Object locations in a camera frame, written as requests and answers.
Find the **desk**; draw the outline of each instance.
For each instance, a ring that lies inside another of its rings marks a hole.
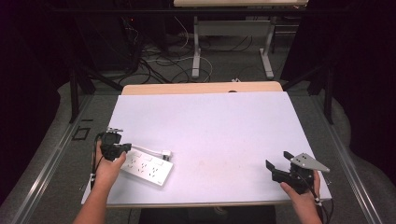
[[[175,0],[175,7],[275,7],[303,6],[307,0]],[[194,17],[194,59],[191,76],[199,77],[201,49],[200,35],[251,35],[265,36],[264,48],[260,49],[264,72],[268,79],[274,78],[274,73],[268,59],[268,51],[276,25],[276,17],[269,21],[198,21]]]
[[[314,157],[290,98],[277,82],[128,86],[109,126],[124,130],[122,143],[172,150],[174,164],[162,187],[121,171],[109,207],[289,202],[265,160],[287,171],[284,150]],[[320,195],[332,197],[326,185]]]

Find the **metal frame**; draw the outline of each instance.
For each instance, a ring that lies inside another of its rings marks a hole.
[[[274,73],[268,58],[271,40],[276,25],[276,17],[269,21],[198,21],[194,17],[194,59],[192,62],[193,78],[199,77],[201,49],[199,48],[200,35],[251,35],[265,36],[264,48],[260,49],[264,73],[268,79],[274,78]]]

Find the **gray carpet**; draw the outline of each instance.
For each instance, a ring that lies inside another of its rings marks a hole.
[[[231,49],[243,38],[224,36],[209,38],[207,41],[210,41],[211,49]],[[280,36],[276,42],[276,53],[270,55],[271,64],[276,74],[275,80],[279,80],[291,40],[292,37],[282,38]],[[266,80],[262,72],[263,68],[258,46],[258,41],[253,39],[251,47],[241,52],[203,51],[202,56],[206,57],[211,62],[211,65],[202,60],[202,68],[209,72],[212,66],[213,72],[210,79],[212,82],[231,81],[235,77],[242,81]],[[172,50],[180,53],[189,51],[187,48],[181,49],[180,47],[175,47]],[[156,56],[150,56],[146,59],[156,59]],[[186,60],[179,62],[178,65],[187,69],[191,67],[191,63],[191,60]],[[182,71],[180,67],[175,65],[164,67],[156,63],[150,64],[168,78],[175,77]],[[117,75],[116,73],[107,74],[109,77]],[[121,84],[137,84],[145,79],[145,76],[127,77]],[[183,80],[186,80],[186,75],[177,76],[175,82]],[[201,76],[195,81],[203,82],[204,80],[206,80],[206,76]],[[80,97],[81,102],[85,102],[86,109],[78,118],[74,129],[72,129],[72,133],[76,133],[78,127],[80,129],[88,128],[87,139],[73,140],[70,138],[65,141],[63,145],[64,154],[60,156],[59,163],[53,167],[54,172],[49,176],[50,182],[44,186],[42,194],[37,197],[36,203],[31,204],[32,208],[28,210],[31,213],[23,214],[27,216],[26,220],[28,223],[70,223],[81,207],[80,200],[91,170],[93,138],[106,128],[117,100],[117,94],[119,94],[119,92],[114,92],[103,83],[95,81],[95,85],[98,91],[94,96]],[[305,88],[306,83],[301,83],[290,89],[289,94],[317,159],[332,169],[329,174],[325,175],[332,182],[329,185],[334,199],[334,212],[331,223],[370,223],[363,214],[360,202],[357,200],[354,189],[350,185],[350,180],[340,164],[339,155],[335,149],[336,144],[331,137],[327,123],[323,121],[322,114],[318,111],[318,102],[322,101],[322,94],[320,96],[308,96]],[[53,121],[20,182],[2,204],[0,208],[1,223],[12,223],[13,220],[16,220],[14,219],[15,216],[21,211],[21,206],[26,203],[25,199],[29,195],[29,190],[31,190],[36,179],[40,176],[40,172],[42,172],[46,162],[50,159],[51,153],[60,148],[60,142],[62,142],[64,134],[70,130],[68,125],[70,118],[68,84],[61,87],[59,93],[62,95],[62,101],[55,121]],[[337,131],[341,142],[347,148],[349,141],[347,117],[342,107],[336,102],[333,104],[332,111],[335,122],[333,127]],[[84,132],[78,132],[75,137],[82,135],[84,135]],[[392,223],[396,219],[392,212],[395,210],[396,189],[378,169],[368,162],[354,157],[353,154],[351,156],[355,162],[359,177],[368,189],[367,193],[370,195],[376,211],[381,216],[382,222]],[[330,209],[329,203],[325,203],[325,206]],[[139,212],[138,209],[108,209],[106,223],[135,224],[138,222]],[[277,223],[298,223],[290,204],[276,206],[276,219]]]

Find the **power cord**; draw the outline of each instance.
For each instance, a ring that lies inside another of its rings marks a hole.
[[[323,206],[322,202],[320,201],[320,198],[318,197],[318,195],[315,193],[314,188],[311,188],[308,184],[308,182],[305,180],[305,178],[303,178],[300,174],[298,174],[297,172],[293,172],[294,174],[297,174],[297,176],[299,176],[306,184],[306,186],[308,187],[308,189],[311,191],[312,195],[314,196],[314,200],[315,200],[315,204],[320,207],[320,210],[318,210],[318,215],[320,216],[320,219],[322,221],[322,223],[325,223],[323,220],[323,215],[321,214],[321,211],[324,212],[325,217],[326,217],[326,224],[330,223],[330,220],[332,219],[332,211],[334,209],[334,202],[331,199],[332,202],[332,210],[329,214],[329,212],[327,211],[326,207]]]
[[[96,171],[99,167],[100,162],[102,161],[102,157],[100,158],[99,162],[96,164],[96,146],[98,143],[98,140],[103,136],[103,133],[99,133],[95,136],[95,140],[93,141],[93,150],[92,150],[92,172],[91,172],[91,189],[93,188],[95,184],[95,178],[96,178]]]

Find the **white power strip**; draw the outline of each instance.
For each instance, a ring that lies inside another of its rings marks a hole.
[[[131,149],[127,153],[126,161],[121,166],[121,169],[162,186],[172,167],[172,162],[161,160],[136,149]]]

